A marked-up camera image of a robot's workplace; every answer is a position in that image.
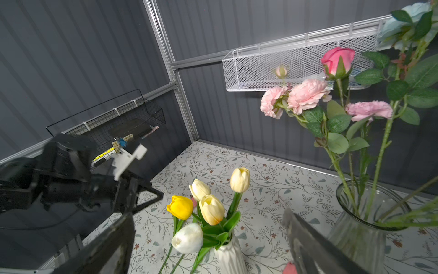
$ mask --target yellow tulip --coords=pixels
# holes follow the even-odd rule
[[[202,216],[209,225],[217,225],[225,217],[225,207],[214,195],[205,195],[199,202]]]
[[[176,218],[187,220],[193,212],[193,202],[187,197],[172,196],[172,202],[166,209]]]
[[[211,189],[208,187],[208,185],[206,185],[203,181],[200,181],[198,179],[194,179],[193,183],[191,185],[189,185],[190,188],[190,192],[193,195],[193,198],[196,201],[200,201],[202,199],[202,197],[204,197],[205,195],[211,194],[212,191]]]
[[[249,170],[240,167],[236,168],[231,174],[230,185],[231,189],[238,193],[243,193],[249,188]]]

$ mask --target pink rose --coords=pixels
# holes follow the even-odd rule
[[[386,119],[391,118],[392,108],[387,102],[372,101],[372,102],[358,102],[349,103],[345,106],[348,114],[353,115],[351,121],[357,122],[368,116],[379,116]]]
[[[298,274],[298,271],[293,263],[288,262],[283,270],[283,274]]]
[[[281,95],[285,95],[287,91],[286,87],[280,88],[279,86],[268,89],[261,98],[260,110],[263,111],[265,116],[280,119],[283,114],[283,109],[274,108],[274,104]]]
[[[317,106],[322,98],[324,102],[332,99],[330,90],[325,90],[327,82],[316,79],[304,80],[300,85],[296,85],[289,93],[287,103],[293,113],[300,115],[303,110],[308,110]]]
[[[339,57],[341,56],[344,62],[345,72],[348,72],[351,69],[351,62],[353,61],[354,58],[354,50],[336,47],[332,50],[327,51],[324,57],[321,59],[322,65],[327,65],[328,67],[328,72],[326,71],[325,73],[336,75],[336,70],[338,69]]]

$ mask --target pink carnation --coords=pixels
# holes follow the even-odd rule
[[[325,90],[327,82],[316,79],[304,80],[300,85],[295,86],[289,93],[287,103],[289,108],[297,115],[317,106],[322,98],[324,102],[332,99],[330,90]]]
[[[274,104],[280,96],[285,95],[287,91],[286,87],[280,88],[279,86],[268,89],[261,98],[260,110],[263,111],[265,116],[280,119],[283,114],[283,109],[274,108]]]
[[[351,121],[357,122],[368,116],[379,116],[384,118],[391,118],[392,108],[387,102],[372,101],[372,102],[358,102],[349,103],[345,106],[348,114],[353,115]]]

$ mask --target tulip stem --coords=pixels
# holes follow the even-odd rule
[[[177,270],[177,267],[183,258],[184,258],[184,254],[181,255],[181,258],[178,260],[177,264],[173,267],[172,272],[170,274],[173,274],[175,272],[175,270]]]
[[[167,253],[166,258],[164,259],[163,265],[161,266],[160,271],[158,271],[158,274],[161,274],[161,271],[163,271],[163,268],[166,265],[167,259],[169,258],[170,253],[172,252],[172,248],[173,248],[173,246],[170,245],[169,252]]]

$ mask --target gray corrugated wall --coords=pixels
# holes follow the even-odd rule
[[[0,159],[48,138],[45,127],[53,121],[168,82],[142,0],[0,1]],[[190,145],[173,91],[153,102],[163,108],[166,125],[142,141],[148,152],[137,167],[146,180]],[[45,226],[75,209],[57,204],[46,212],[34,203],[29,210],[0,214],[0,226]],[[50,229],[0,229],[0,267],[36,269],[110,214],[103,205]]]
[[[416,0],[162,0],[158,1],[177,60],[247,46],[378,16]],[[226,91],[221,63],[180,71],[201,139],[318,167],[329,167],[311,133],[296,121],[260,111],[261,92]],[[357,91],[358,100],[385,100],[385,88]],[[436,109],[419,110],[419,127],[396,121],[381,181],[413,189],[438,174]],[[377,155],[384,124],[374,124]],[[438,186],[430,190],[438,193]]]

